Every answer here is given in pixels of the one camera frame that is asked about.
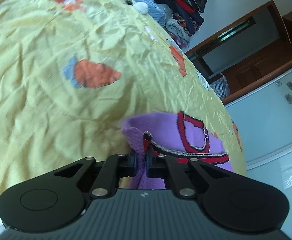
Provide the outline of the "white pompom ball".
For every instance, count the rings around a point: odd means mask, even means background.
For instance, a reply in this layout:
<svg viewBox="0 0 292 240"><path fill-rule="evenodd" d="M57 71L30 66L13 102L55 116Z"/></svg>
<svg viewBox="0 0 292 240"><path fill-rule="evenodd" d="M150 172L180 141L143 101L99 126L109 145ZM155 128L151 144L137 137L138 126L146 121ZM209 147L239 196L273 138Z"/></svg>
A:
<svg viewBox="0 0 292 240"><path fill-rule="evenodd" d="M136 2L132 6L142 15L146 15L149 12L149 6L145 2Z"/></svg>

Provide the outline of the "wooden door frame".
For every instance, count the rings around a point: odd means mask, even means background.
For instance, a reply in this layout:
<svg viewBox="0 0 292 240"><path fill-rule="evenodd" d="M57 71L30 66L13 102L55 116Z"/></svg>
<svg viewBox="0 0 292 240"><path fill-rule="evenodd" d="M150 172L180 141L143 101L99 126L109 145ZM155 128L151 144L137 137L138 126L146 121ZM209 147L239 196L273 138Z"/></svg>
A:
<svg viewBox="0 0 292 240"><path fill-rule="evenodd" d="M269 1L186 52L209 84L225 78L227 105L292 68L292 11Z"/></svg>

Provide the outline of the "purple sweater red trim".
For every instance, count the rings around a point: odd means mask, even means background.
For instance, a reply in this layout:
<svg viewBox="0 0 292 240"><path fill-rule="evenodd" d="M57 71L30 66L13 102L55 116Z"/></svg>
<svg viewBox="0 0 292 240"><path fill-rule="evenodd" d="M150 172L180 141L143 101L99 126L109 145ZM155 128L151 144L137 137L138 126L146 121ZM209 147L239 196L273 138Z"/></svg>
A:
<svg viewBox="0 0 292 240"><path fill-rule="evenodd" d="M222 141L208 131L202 120L180 111L176 114L154 112L125 119L121 132L137 154L137 172L130 180L130 189L165 189L164 180L148 178L146 152L173 156L180 163L198 158L206 163L233 171Z"/></svg>

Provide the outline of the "yellow carrot print bedsheet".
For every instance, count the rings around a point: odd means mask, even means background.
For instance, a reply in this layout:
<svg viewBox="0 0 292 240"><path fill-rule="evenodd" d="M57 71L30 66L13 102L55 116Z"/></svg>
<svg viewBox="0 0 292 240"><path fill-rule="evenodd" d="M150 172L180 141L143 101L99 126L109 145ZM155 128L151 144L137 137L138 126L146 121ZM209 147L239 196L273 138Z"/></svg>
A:
<svg viewBox="0 0 292 240"><path fill-rule="evenodd" d="M121 123L202 120L246 174L230 114L168 33L127 0L0 0L0 193L92 155L124 152Z"/></svg>

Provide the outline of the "pile of dark clothes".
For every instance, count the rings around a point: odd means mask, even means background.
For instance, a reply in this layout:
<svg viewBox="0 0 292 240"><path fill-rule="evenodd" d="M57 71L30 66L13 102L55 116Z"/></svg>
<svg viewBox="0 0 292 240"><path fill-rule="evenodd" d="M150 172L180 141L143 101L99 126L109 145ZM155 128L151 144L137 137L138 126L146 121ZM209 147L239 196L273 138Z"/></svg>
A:
<svg viewBox="0 0 292 240"><path fill-rule="evenodd" d="M208 0L148 0L150 14L162 25L180 48L190 44L190 38L204 22L202 14Z"/></svg>

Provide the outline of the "checkered basket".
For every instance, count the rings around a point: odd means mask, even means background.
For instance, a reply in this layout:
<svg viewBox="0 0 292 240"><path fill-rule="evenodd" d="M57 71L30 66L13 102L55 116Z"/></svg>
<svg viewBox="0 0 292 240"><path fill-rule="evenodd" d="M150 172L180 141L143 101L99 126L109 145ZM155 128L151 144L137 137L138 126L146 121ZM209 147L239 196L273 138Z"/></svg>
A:
<svg viewBox="0 0 292 240"><path fill-rule="evenodd" d="M210 87L220 99L224 99L230 95L230 88L227 79L223 74L221 74L219 79L212 82Z"/></svg>

